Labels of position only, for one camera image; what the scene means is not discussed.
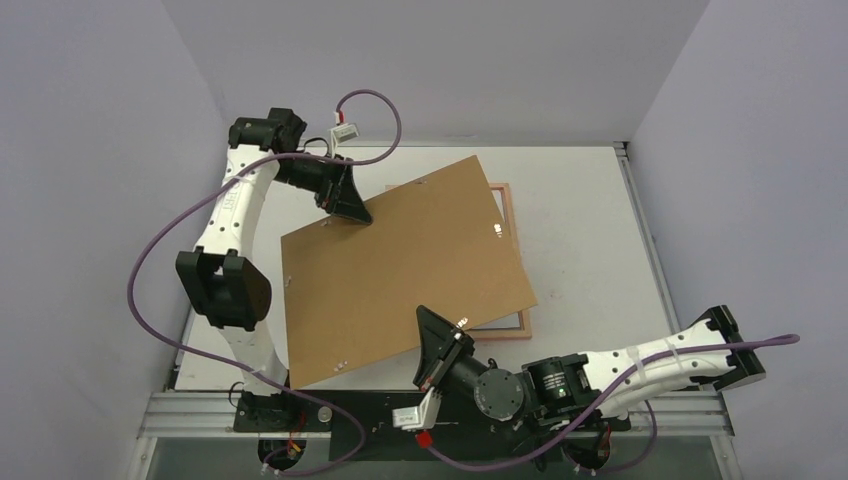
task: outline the white connector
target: white connector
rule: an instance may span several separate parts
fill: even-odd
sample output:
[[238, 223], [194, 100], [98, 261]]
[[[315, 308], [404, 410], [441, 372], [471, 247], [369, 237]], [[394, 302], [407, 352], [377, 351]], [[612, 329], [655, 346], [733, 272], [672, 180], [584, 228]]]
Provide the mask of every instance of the white connector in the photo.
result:
[[344, 142], [353, 140], [359, 136], [359, 129], [355, 123], [341, 123], [330, 129], [330, 147], [328, 154], [332, 157], [336, 149]]

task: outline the metal frame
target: metal frame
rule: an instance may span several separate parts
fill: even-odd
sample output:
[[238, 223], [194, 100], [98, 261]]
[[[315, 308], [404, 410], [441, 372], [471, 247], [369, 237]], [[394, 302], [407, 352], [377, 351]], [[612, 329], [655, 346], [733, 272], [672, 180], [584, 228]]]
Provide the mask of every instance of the metal frame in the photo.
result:
[[[356, 142], [357, 146], [382, 146], [383, 143]], [[630, 170], [626, 144], [613, 142], [625, 188], [630, 196], [633, 213], [636, 217], [646, 254], [654, 274], [657, 290], [662, 298], [663, 308], [671, 332], [680, 331], [677, 314], [669, 294], [668, 284], [654, 245], [653, 237], [645, 218], [638, 191]], [[487, 142], [454, 141], [404, 143], [403, 146], [493, 146]], [[187, 327], [183, 332], [183, 341], [191, 327], [192, 312], [189, 309]], [[174, 370], [179, 370], [182, 354], [178, 354]], [[237, 401], [239, 394], [233, 394]], [[733, 427], [720, 393], [708, 390], [692, 392], [673, 392], [661, 395], [651, 401], [656, 411], [659, 435], [662, 436], [708, 436], [713, 446], [721, 475], [724, 479], [742, 478], [731, 442]], [[288, 432], [276, 433], [237, 433], [232, 431], [235, 408], [229, 403], [226, 392], [164, 392], [154, 393], [148, 403], [147, 411], [139, 431], [139, 438], [131, 459], [129, 479], [140, 480], [147, 476], [150, 460], [158, 438], [288, 438]], [[621, 436], [650, 435], [650, 419], [646, 411], [631, 412], [633, 429], [620, 432]], [[294, 438], [329, 438], [329, 433], [299, 433]]]
[[[614, 142], [613, 148], [615, 155], [618, 158], [618, 165], [621, 169], [621, 176], [624, 179], [624, 186], [630, 195], [630, 204], [633, 207], [633, 214], [636, 216], [636, 223], [639, 225], [639, 232], [642, 234], [642, 243], [645, 245], [645, 252], [650, 260], [651, 270], [654, 272], [654, 282], [657, 285], [657, 290], [662, 298], [663, 308], [665, 309], [668, 326], [672, 332], [680, 331], [680, 323], [677, 319], [677, 311], [674, 308], [674, 302], [671, 299], [671, 293], [668, 290], [668, 283], [663, 273], [662, 263], [657, 254], [654, 236], [651, 235], [651, 230], [648, 228], [648, 220], [645, 217], [645, 211], [642, 210], [642, 202], [639, 200], [639, 192], [636, 190], [636, 182], [633, 179], [633, 172], [630, 169], [630, 159], [627, 156], [627, 145], [624, 142]], [[720, 393], [712, 392], [714, 395], [721, 397]], [[742, 480], [742, 469], [739, 467], [739, 462], [736, 458], [736, 452], [733, 450], [731, 436], [733, 435], [733, 427], [730, 424], [730, 416], [727, 413], [727, 407], [724, 406], [722, 399], [722, 412], [725, 418], [728, 419], [729, 432], [727, 435], [716, 435], [710, 437], [710, 443], [713, 447], [713, 455], [715, 456], [716, 464], [718, 465], [721, 477], [725, 480]]]
[[[232, 395], [238, 403], [239, 394]], [[726, 436], [730, 420], [724, 401], [715, 392], [673, 392], [651, 400], [661, 436]], [[226, 392], [166, 392], [150, 397], [140, 438], [289, 438], [288, 432], [240, 433], [232, 429], [236, 409]], [[632, 430], [618, 436], [651, 433], [647, 409], [631, 411]], [[574, 436], [584, 436], [579, 432]], [[329, 432], [297, 433], [293, 438], [330, 438]]]

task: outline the wire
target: wire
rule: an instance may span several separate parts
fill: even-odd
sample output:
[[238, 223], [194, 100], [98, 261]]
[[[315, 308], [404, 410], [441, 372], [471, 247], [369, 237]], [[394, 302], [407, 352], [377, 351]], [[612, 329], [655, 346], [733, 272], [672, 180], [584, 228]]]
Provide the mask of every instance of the wire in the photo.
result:
[[306, 152], [306, 147], [309, 146], [310, 143], [315, 143], [315, 142], [324, 142], [324, 146], [327, 147], [327, 149], [330, 148], [330, 142], [328, 142], [326, 138], [324, 138], [324, 137], [312, 137], [309, 140], [303, 142], [303, 148], [298, 150], [298, 152], [300, 152], [300, 153]]
[[[793, 343], [798, 343], [801, 340], [801, 337], [795, 334], [781, 335], [778, 337], [773, 337], [768, 340], [761, 340], [758, 342], [736, 342], [736, 343], [726, 343], [721, 345], [702, 345], [697, 347], [686, 347], [677, 349], [678, 355], [687, 355], [690, 353], [703, 353], [703, 352], [714, 352], [718, 350], [754, 350], [762, 347], [775, 347], [779, 345], [790, 345]], [[649, 363], [656, 362], [658, 360], [662, 360], [663, 358], [668, 358], [674, 355], [671, 350], [667, 350], [665, 352], [655, 353], [650, 355], [642, 360], [643, 365], [647, 365]], [[551, 448], [555, 447], [562, 439], [565, 438], [566, 435], [573, 432], [578, 426], [580, 426], [592, 412], [595, 411], [611, 394], [612, 392], [618, 388], [619, 385], [624, 383], [624, 381], [631, 375], [636, 372], [636, 365], [630, 366], [627, 370], [625, 370], [621, 375], [616, 377], [615, 380], [603, 391], [598, 398], [595, 399], [592, 403], [586, 407], [583, 412], [577, 416], [571, 423], [566, 425], [560, 433], [554, 436], [552, 439], [548, 440], [541, 447], [533, 450], [530, 453], [524, 454], [520, 457], [511, 458], [509, 460], [505, 460], [499, 463], [491, 463], [488, 465], [469, 465], [462, 462], [457, 462], [456, 460], [446, 456], [442, 452], [436, 450], [433, 446], [427, 447], [427, 450], [430, 451], [436, 458], [447, 463], [448, 465], [458, 468], [460, 470], [464, 470], [466, 472], [494, 472], [496, 470], [502, 470], [505, 468], [514, 467], [516, 465], [522, 464], [524, 462], [530, 461], [539, 455], [547, 452]]]
[[568, 455], [565, 455], [565, 458], [567, 458], [573, 465], [577, 466], [578, 470], [584, 472], [593, 472], [593, 475], [623, 472], [624, 470], [628, 470], [630, 468], [635, 467], [636, 465], [639, 465], [646, 458], [648, 458], [648, 455], [650, 455], [651, 452], [654, 450], [654, 447], [657, 443], [657, 434], [659, 433], [659, 427], [657, 426], [657, 416], [654, 414], [654, 409], [653, 407], [651, 407], [651, 402], [645, 400], [645, 406], [648, 407], [648, 414], [651, 416], [651, 436], [650, 438], [648, 438], [648, 444], [645, 446], [645, 449], [642, 450], [642, 453], [640, 453], [638, 457], [628, 462], [622, 463], [621, 465], [615, 465], [613, 467], [603, 467], [597, 470], [592, 470], [590, 468], [585, 468], [579, 465], [577, 462], [574, 461], [573, 458], [569, 457]]
[[165, 227], [162, 228], [162, 230], [160, 230], [159, 233], [154, 235], [153, 238], [150, 240], [150, 242], [148, 242], [147, 245], [144, 247], [144, 249], [142, 249], [141, 254], [139, 254], [139, 256], [138, 256], [138, 259], [136, 259], [135, 264], [133, 265], [132, 271], [130, 272], [129, 281], [127, 282], [127, 305], [129, 306], [129, 309], [130, 309], [130, 312], [132, 313], [132, 316], [135, 318], [135, 321], [139, 324], [139, 326], [141, 326], [141, 328], [144, 329], [144, 331], [146, 331], [147, 333], [152, 335], [154, 338], [156, 338], [160, 342], [165, 343], [167, 345], [170, 345], [174, 348], [177, 348], [177, 349], [185, 351], [185, 352], [193, 353], [195, 355], [199, 355], [201, 357], [208, 358], [210, 360], [215, 360], [215, 361], [218, 361], [218, 362], [221, 362], [221, 363], [225, 363], [227, 365], [231, 365], [233, 367], [238, 368], [239, 370], [242, 370], [246, 373], [253, 375], [254, 377], [259, 379], [260, 381], [265, 382], [266, 384], [268, 384], [268, 385], [270, 385], [270, 386], [272, 386], [276, 389], [279, 389], [279, 390], [286, 392], [290, 395], [294, 395], [295, 397], [299, 397], [299, 398], [302, 398], [304, 400], [316, 403], [318, 405], [328, 407], [328, 408], [334, 410], [335, 412], [339, 413], [340, 415], [344, 416], [348, 420], [350, 420], [353, 423], [353, 425], [356, 427], [356, 429], [359, 431], [359, 435], [360, 435], [359, 443], [357, 443], [356, 446], [351, 451], [349, 451], [348, 453], [340, 456], [336, 460], [333, 460], [330, 463], [327, 463], [327, 464], [325, 464], [321, 467], [316, 467], [316, 468], [303, 470], [303, 471], [299, 471], [299, 472], [283, 472], [283, 475], [288, 475], [288, 476], [306, 476], [306, 475], [311, 475], [313, 473], [322, 472], [324, 470], [332, 468], [332, 467], [338, 465], [339, 463], [344, 462], [345, 460], [349, 459], [350, 457], [355, 455], [356, 452], [358, 452], [362, 448], [363, 445], [365, 445], [365, 438], [366, 438], [365, 428], [362, 426], [362, 424], [359, 422], [359, 420], [356, 419], [356, 417], [351, 415], [347, 410], [345, 410], [345, 409], [343, 409], [343, 408], [341, 408], [341, 407], [339, 407], [339, 406], [337, 406], [333, 403], [330, 403], [326, 400], [322, 400], [322, 399], [317, 398], [317, 397], [313, 397], [312, 395], [308, 395], [308, 394], [303, 393], [303, 392], [298, 392], [297, 390], [292, 390], [291, 388], [288, 388], [285, 385], [282, 385], [280, 383], [275, 382], [274, 380], [271, 380], [270, 378], [263, 375], [261, 372], [255, 371], [253, 369], [253, 367], [251, 367], [251, 366], [249, 366], [245, 363], [242, 363], [242, 362], [239, 362], [239, 361], [236, 361], [236, 360], [231, 360], [229, 358], [222, 357], [220, 355], [216, 355], [214, 353], [207, 352], [205, 350], [201, 350], [201, 349], [198, 349], [198, 348], [195, 348], [195, 347], [190, 347], [188, 345], [185, 345], [183, 343], [180, 343], [176, 340], [173, 340], [173, 339], [168, 338], [167, 336], [163, 335], [158, 330], [153, 328], [153, 326], [151, 326], [149, 323], [147, 323], [147, 321], [144, 319], [144, 317], [142, 317], [141, 312], [139, 312], [138, 306], [136, 305], [136, 302], [135, 302], [135, 282], [138, 279], [138, 273], [141, 270], [141, 267], [144, 264], [144, 261], [147, 259], [148, 255], [150, 255], [150, 252], [153, 250], [153, 248], [162, 240], [162, 238], [165, 237], [165, 235], [168, 234], [168, 232], [173, 230], [174, 227], [179, 225], [183, 220], [188, 218], [193, 213], [197, 212], [198, 210], [200, 210], [201, 208], [203, 208], [207, 204], [214, 202], [219, 196], [221, 196], [222, 194], [227, 192], [230, 188], [233, 187], [233, 185], [238, 183], [239, 177], [247, 175], [251, 170], [259, 168], [260, 166], [262, 166], [262, 165], [264, 165], [268, 162], [274, 162], [274, 161], [280, 161], [280, 160], [292, 160], [292, 159], [314, 160], [314, 161], [317, 161], [317, 162], [334, 163], [334, 164], [341, 164], [341, 165], [371, 165], [371, 164], [377, 163], [377, 162], [385, 159], [389, 155], [391, 155], [392, 152], [397, 148], [398, 144], [400, 143], [400, 137], [401, 137], [401, 132], [402, 132], [400, 114], [398, 113], [397, 108], [391, 102], [391, 100], [389, 100], [382, 93], [376, 92], [374, 90], [362, 89], [362, 90], [354, 90], [354, 91], [348, 93], [347, 95], [345, 95], [344, 97], [342, 97], [342, 99], [339, 100], [339, 103], [336, 106], [336, 111], [337, 112], [340, 111], [341, 108], [342, 108], [342, 105], [344, 105], [344, 103], [348, 99], [350, 99], [351, 97], [355, 97], [357, 95], [371, 95], [371, 96], [375, 96], [375, 97], [379, 98], [380, 100], [384, 101], [386, 103], [386, 105], [388, 105], [389, 109], [392, 111], [392, 115], [394, 115], [395, 123], [397, 125], [397, 132], [395, 134], [394, 141], [392, 141], [391, 146], [389, 146], [389, 148], [385, 152], [383, 152], [382, 154], [380, 154], [380, 155], [378, 155], [378, 156], [376, 156], [372, 159], [359, 160], [359, 161], [352, 160], [350, 158], [343, 158], [342, 159], [342, 158], [319, 157], [319, 156], [316, 156], [316, 155], [309, 155], [307, 153], [296, 153], [296, 152], [279, 153], [279, 154], [269, 155], [265, 158], [259, 159], [255, 162], [251, 163], [250, 165], [244, 167], [238, 174], [234, 175], [233, 178], [231, 178], [228, 182], [226, 182], [224, 185], [222, 185], [215, 192], [209, 194], [207, 197], [205, 197], [202, 200], [200, 200], [199, 202], [195, 203], [194, 205], [189, 207], [189, 209], [186, 210], [185, 212], [177, 215], [177, 217], [174, 218], [173, 220], [171, 220], [170, 223], [165, 225]]
[[235, 408], [238, 408], [238, 407], [236, 407], [236, 404], [233, 403], [233, 392], [235, 391], [236, 385], [238, 385], [239, 383], [244, 385], [244, 382], [236, 382], [236, 383], [230, 385], [230, 390], [227, 391], [227, 401], [230, 402], [230, 405], [234, 406]]
[[292, 437], [294, 437], [295, 434], [300, 433], [300, 431], [303, 429], [304, 425], [306, 425], [306, 414], [303, 413], [303, 412], [300, 412], [300, 421], [297, 423], [297, 427], [295, 427], [294, 430], [289, 432], [289, 441], [288, 441], [288, 444], [286, 445], [287, 446], [286, 452], [288, 454], [291, 454], [291, 448], [292, 448], [292, 445], [294, 444]]

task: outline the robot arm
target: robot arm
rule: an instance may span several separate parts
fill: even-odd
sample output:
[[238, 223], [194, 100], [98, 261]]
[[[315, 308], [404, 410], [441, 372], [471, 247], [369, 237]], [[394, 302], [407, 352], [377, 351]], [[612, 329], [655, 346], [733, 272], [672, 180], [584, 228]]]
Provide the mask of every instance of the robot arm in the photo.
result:
[[[230, 127], [222, 184], [272, 153], [296, 151], [305, 130], [306, 123], [289, 109], [272, 108], [268, 118], [239, 118]], [[358, 131], [352, 124], [340, 124], [330, 135], [334, 152]], [[259, 213], [274, 180], [314, 192], [316, 205], [331, 215], [372, 221], [353, 182], [352, 166], [300, 159], [269, 162], [244, 172], [217, 199], [193, 251], [177, 255], [176, 269], [192, 307], [219, 329], [235, 358], [284, 384], [288, 370], [263, 322], [271, 307], [271, 284], [250, 262]], [[244, 389], [254, 394], [277, 393], [253, 375], [245, 375], [244, 381]]]
[[[420, 405], [393, 412], [395, 427], [428, 430], [438, 416], [444, 394], [464, 395], [496, 422], [529, 424], [538, 432], [570, 423], [632, 366], [636, 373], [601, 403], [594, 422], [626, 417], [629, 408], [665, 392], [699, 384], [717, 389], [759, 380], [765, 370], [753, 351], [717, 350], [677, 354], [678, 349], [741, 341], [726, 307], [708, 310], [687, 330], [669, 337], [608, 352], [582, 352], [523, 365], [521, 372], [498, 368], [473, 358], [474, 340], [426, 307], [418, 308], [421, 363], [414, 383], [426, 395]], [[648, 356], [671, 350], [673, 355], [650, 364]]]

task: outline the wooden frame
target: wooden frame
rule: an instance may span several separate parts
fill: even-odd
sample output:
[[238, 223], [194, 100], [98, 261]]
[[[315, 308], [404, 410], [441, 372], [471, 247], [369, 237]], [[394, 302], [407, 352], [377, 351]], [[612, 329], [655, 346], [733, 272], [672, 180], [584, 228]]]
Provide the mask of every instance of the wooden frame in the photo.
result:
[[[397, 185], [386, 185], [386, 190], [394, 187], [397, 187]], [[521, 250], [518, 247], [518, 232], [515, 227], [515, 211], [512, 207], [512, 194], [509, 190], [509, 184], [490, 183], [489, 188], [501, 196], [504, 227], [507, 233], [509, 233], [510, 238], [512, 238], [512, 245], [520, 257]], [[519, 340], [531, 338], [533, 336], [533, 330], [530, 325], [530, 310], [521, 310], [516, 312], [516, 314], [518, 315], [518, 327], [486, 328], [484, 326], [472, 328], [469, 332], [475, 340]]]

